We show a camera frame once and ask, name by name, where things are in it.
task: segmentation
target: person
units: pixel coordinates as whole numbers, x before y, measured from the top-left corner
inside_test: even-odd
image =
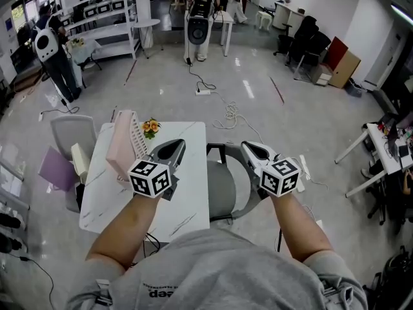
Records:
[[[367,169],[361,169],[360,172],[363,175],[364,178],[371,179],[375,175],[379,174],[381,171],[384,170],[383,164],[381,160],[377,160],[377,162],[369,161],[368,163],[369,168]]]
[[[247,17],[243,11],[243,3],[242,0],[228,0],[227,4],[227,12],[230,16],[235,20],[235,16],[238,20],[238,23],[246,24]]]
[[[413,183],[413,174],[411,173],[410,169],[407,169],[405,171],[405,177],[403,180],[403,194],[404,195],[410,196],[412,194],[410,190],[412,188],[411,187],[412,183]]]
[[[56,16],[51,16],[50,6],[42,6],[39,10],[39,20],[36,22],[35,27],[33,27],[31,39],[34,43],[37,36],[36,27],[40,30],[46,27],[47,21],[49,20],[49,26],[54,30],[54,32],[59,36],[59,41],[66,39],[66,30],[63,24]],[[59,88],[62,95],[70,103],[76,100],[81,89],[76,86],[76,81],[72,73],[72,68],[66,58],[65,51],[59,42],[59,51],[51,56],[48,60],[44,62],[46,70],[49,76],[53,79],[53,82]]]
[[[188,0],[189,5],[191,5],[192,2],[193,0]],[[216,10],[219,8],[220,3],[221,3],[221,0],[214,0]],[[204,62],[208,57],[209,39],[211,36],[211,29],[212,29],[212,24],[214,24],[214,20],[212,18],[208,20],[208,23],[209,23],[208,34],[206,36],[205,41],[202,44],[200,44],[198,47],[192,44],[188,39],[188,20],[189,20],[189,11],[187,10],[185,12],[185,53],[184,53],[183,59],[185,63],[187,63],[187,59],[191,60],[192,62],[195,59],[195,51],[198,50],[197,60],[200,62]]]
[[[97,237],[67,310],[367,310],[361,285],[291,194],[272,196],[272,203],[292,258],[207,229],[182,235],[130,267],[159,199],[134,196]]]

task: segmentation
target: white table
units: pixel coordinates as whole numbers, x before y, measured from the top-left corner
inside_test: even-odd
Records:
[[[285,30],[284,24],[288,24],[291,26],[290,30],[288,31],[288,35],[290,37],[294,37],[301,25],[301,22],[304,19],[304,15],[300,14],[299,12],[297,12],[297,10],[294,10],[292,7],[287,6],[283,3],[276,2],[276,5],[277,8],[272,26],[281,30]]]
[[[146,35],[148,34],[149,29],[146,30],[145,36],[142,41],[142,28],[149,28],[154,25],[160,24],[161,20],[160,19],[143,19],[142,21],[136,22],[134,24],[134,28],[139,29],[139,38],[141,40],[141,48],[142,48],[142,53],[145,55],[145,57],[148,59],[149,56],[145,53],[145,43],[146,43]]]
[[[367,124],[367,130],[360,135],[360,137],[353,142],[348,149],[346,149],[341,155],[339,155],[334,161],[338,164],[344,157],[346,157],[349,152],[351,152],[357,145],[359,145],[367,136],[370,136],[373,144],[376,148],[377,154],[380,158],[381,163],[383,164],[384,170],[381,171],[379,174],[375,175],[365,183],[361,184],[359,187],[351,190],[350,192],[346,193],[346,198],[354,195],[355,193],[366,189],[369,185],[373,184],[374,182],[378,181],[380,178],[384,177],[386,174],[393,174],[397,171],[402,169],[400,165],[403,166],[403,169],[407,169],[413,165],[413,160],[411,155],[405,156],[404,158],[399,158],[399,162],[397,162],[394,158],[392,158],[388,153],[388,145],[386,144],[387,139],[384,138],[384,133],[382,133],[376,124]],[[397,139],[396,145],[398,147],[406,145],[406,141],[403,139]]]
[[[182,234],[209,228],[207,139],[202,122],[161,122],[148,151],[169,140],[184,139],[186,151],[175,175],[179,178],[171,201],[157,207],[149,233],[160,242],[171,242]],[[90,163],[79,218],[81,229],[101,233],[132,199],[131,191],[116,182],[116,174],[106,162],[113,123],[105,123],[99,133]]]
[[[72,46],[71,44],[68,44],[68,51],[72,56],[71,59],[77,65],[90,59],[92,54],[101,48],[102,46],[94,39],[84,39],[82,46]]]
[[[232,25],[234,24],[234,19],[232,19],[230,14],[228,14],[227,12],[223,10],[219,10],[214,14],[214,23],[222,24],[221,46],[224,45],[226,27],[228,26],[227,43],[225,44],[225,51],[224,51],[224,56],[228,56],[228,50],[230,48]]]

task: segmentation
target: tiled floor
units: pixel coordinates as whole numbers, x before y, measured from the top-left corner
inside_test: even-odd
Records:
[[[138,58],[126,84],[133,64],[129,57],[102,61],[103,71],[96,67],[88,69],[88,88],[76,101],[79,114],[92,116],[97,130],[110,121],[114,109],[132,109],[141,120],[153,117],[159,121],[204,121],[209,142],[258,140],[242,118],[232,130],[212,126],[214,119],[225,122],[225,104],[216,94],[194,95],[197,78],[188,73],[183,63],[181,45],[166,46],[164,51],[156,46],[149,53],[149,60]],[[282,57],[254,47],[232,45],[228,57],[224,57],[221,47],[211,44],[208,59],[196,62],[191,71],[207,83],[214,83],[227,101],[236,101],[239,113],[260,132],[267,145],[286,156],[305,155],[311,176],[326,183],[328,190],[305,180],[305,192],[297,197],[312,208],[316,220],[323,221],[336,251],[361,282],[369,283],[401,244],[410,245],[411,224],[406,223],[394,237],[389,222],[379,226],[377,216],[367,219],[373,204],[370,195],[361,192],[351,199],[344,197],[346,191],[363,182],[359,170],[368,162],[364,148],[356,148],[339,165],[334,164],[334,158],[360,135],[361,125],[382,115],[372,96],[365,94],[358,99],[338,88],[294,81]],[[284,97],[284,105],[270,76]],[[96,235],[79,228],[79,215],[65,209],[61,192],[46,193],[48,184],[37,175],[48,146],[55,145],[49,121],[58,113],[49,112],[38,122],[42,110],[53,108],[52,84],[41,83],[20,103],[21,96],[14,99],[0,122],[0,141],[18,144],[26,157],[24,185],[28,190],[25,200],[31,205],[30,256],[52,275],[52,300],[56,309],[62,309],[76,267]],[[243,188],[242,178],[237,182],[237,190],[240,194],[248,191]],[[242,200],[237,206],[242,207]],[[271,249],[278,235],[269,201],[262,201],[230,228]],[[0,274],[13,297],[26,309],[48,309],[48,277],[33,263],[2,254],[0,259],[3,258],[6,272],[0,270]]]

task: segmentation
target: cable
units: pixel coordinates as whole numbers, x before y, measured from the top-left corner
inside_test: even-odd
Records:
[[[303,207],[307,207],[307,208],[308,208],[307,213],[311,214],[312,219],[313,219],[314,221],[316,221],[316,217],[315,217],[314,214],[312,213],[311,208],[310,208],[307,204],[303,204]]]
[[[211,93],[216,93],[216,94],[218,94],[219,97],[221,98],[221,100],[227,105],[227,106],[225,107],[226,110],[227,110],[227,112],[225,113],[225,118],[226,118],[227,120],[229,120],[229,121],[234,120],[234,124],[233,124],[231,127],[225,127],[225,126],[222,124],[222,122],[220,122],[218,119],[215,119],[215,120],[212,122],[212,125],[213,125],[214,127],[216,127],[217,129],[224,129],[224,130],[233,129],[233,128],[235,128],[235,127],[237,126],[237,118],[238,118],[238,117],[241,117],[241,118],[243,118],[243,119],[245,120],[245,122],[247,123],[247,125],[248,125],[256,134],[258,134],[259,140],[261,141],[262,144],[264,144],[263,138],[261,137],[260,133],[259,133],[254,127],[251,126],[251,124],[248,122],[248,120],[247,120],[244,116],[238,114],[239,109],[238,109],[237,103],[236,103],[235,101],[231,101],[230,103],[227,103],[219,92],[217,92],[217,91],[215,91],[215,90],[211,90]]]
[[[198,92],[200,91],[199,84],[204,85],[204,87],[205,87],[207,90],[210,90],[210,91],[216,90],[217,87],[216,87],[214,84],[207,84],[207,83],[205,83],[205,82],[204,82],[204,79],[202,79],[202,77],[201,77],[200,75],[197,75],[197,74],[191,72],[191,67],[192,67],[192,65],[193,65],[192,63],[189,65],[189,69],[188,69],[189,73],[192,74],[193,76],[197,76],[197,77],[200,79],[200,81],[197,81],[197,82],[196,82],[197,91],[198,91]]]
[[[62,110],[59,110],[59,109],[52,109],[52,110],[44,110],[44,111],[42,111],[40,114],[44,114],[45,112],[52,112],[52,111],[59,111],[59,112],[62,112],[63,114],[68,114],[68,113],[70,113],[70,114],[76,114],[76,112],[78,112],[79,111],[79,107],[73,107],[73,108],[71,108],[71,109],[69,109],[68,107],[67,107],[67,111],[62,111]]]
[[[156,250],[152,251],[152,252],[149,254],[149,256],[151,256],[151,255],[153,255],[153,254],[156,254],[156,253],[160,250],[160,248],[161,248],[161,243],[159,242],[159,240],[158,240],[157,238],[155,238],[153,235],[151,235],[150,233],[147,233],[147,234],[146,234],[145,239],[148,239],[148,240],[150,241],[150,243],[151,243],[152,245],[154,245],[154,247],[156,248]],[[146,258],[145,239],[143,240],[143,256]]]
[[[212,26],[214,26],[215,30],[221,30],[224,27],[224,14],[222,14],[222,10],[217,10],[218,12],[221,12],[221,17],[222,17],[222,25],[220,28],[214,26],[214,24],[212,23]],[[214,22],[216,21],[216,19],[218,18],[218,13],[215,13],[212,18],[214,19]]]
[[[40,270],[42,270],[44,273],[46,273],[46,274],[48,275],[48,277],[50,278],[50,281],[52,282],[52,288],[51,288],[51,290],[50,290],[50,292],[49,292],[49,302],[50,302],[50,306],[52,307],[52,309],[55,310],[55,308],[54,308],[54,306],[53,306],[53,303],[52,303],[52,292],[53,292],[53,289],[54,289],[54,281],[53,281],[53,278],[50,276],[50,274],[48,274],[47,271],[44,270],[35,260],[32,260],[32,259],[29,258],[29,257],[14,256],[13,254],[9,254],[9,255],[20,259],[22,262],[29,262],[29,261],[31,261],[31,262],[35,263],[35,264],[40,268]]]
[[[303,169],[303,166],[300,164],[300,162],[299,162],[299,160],[298,160],[297,158],[291,158],[291,159],[296,160],[297,163],[298,163],[298,165],[299,165],[299,167],[300,167],[300,169],[301,169],[301,174],[299,175],[299,178],[301,178],[301,177],[305,174],[306,177],[308,178],[308,180],[310,180],[312,183],[315,183],[315,184],[317,184],[317,185],[324,185],[324,186],[327,188],[327,191],[328,191],[328,185],[327,185],[326,183],[320,183],[320,182],[318,182],[318,181],[314,181],[314,180],[311,178],[311,176],[310,176],[308,173],[305,172],[305,170]]]

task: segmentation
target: black chair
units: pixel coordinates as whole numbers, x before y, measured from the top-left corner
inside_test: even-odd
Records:
[[[367,218],[371,220],[374,214],[379,211],[380,213],[379,224],[383,225],[386,221],[386,195],[384,191],[383,181],[379,180],[372,187],[367,187],[366,192],[371,193],[376,199],[376,202],[372,210],[370,210],[370,212],[368,213]]]
[[[379,224],[383,225],[386,221],[386,211],[388,217],[394,222],[397,234],[402,225],[405,224],[406,219],[413,220],[413,208],[410,196],[403,194],[404,174],[399,171],[390,175],[386,175],[373,186],[366,189],[367,193],[371,193],[376,202],[372,210],[368,213],[367,218],[371,219],[373,215],[379,211]]]
[[[321,53],[331,44],[331,40],[323,33],[318,31],[309,40],[301,39],[294,40],[288,50],[287,65],[291,60],[298,62],[298,66],[294,71],[294,79],[310,82],[310,78],[303,79],[299,74],[299,69],[302,65],[316,66],[319,63]]]
[[[278,51],[274,53],[274,56],[277,56],[277,54],[287,54],[293,41],[306,41],[314,36],[318,31],[316,22],[317,20],[312,16],[304,17],[303,22],[294,37],[288,35],[291,25],[283,23],[283,25],[286,26],[285,34],[280,34],[278,36]]]

